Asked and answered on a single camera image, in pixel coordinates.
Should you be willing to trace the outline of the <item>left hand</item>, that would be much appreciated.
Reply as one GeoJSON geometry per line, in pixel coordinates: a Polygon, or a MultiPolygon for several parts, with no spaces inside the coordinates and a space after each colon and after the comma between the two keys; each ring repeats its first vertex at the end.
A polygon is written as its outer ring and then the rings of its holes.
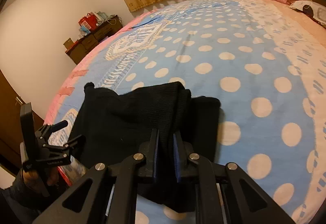
{"type": "Polygon", "coordinates": [[[46,169],[42,177],[37,171],[26,172],[24,170],[22,170],[22,176],[25,185],[37,193],[46,191],[47,187],[57,184],[59,178],[57,167],[51,170],[46,169]]]}

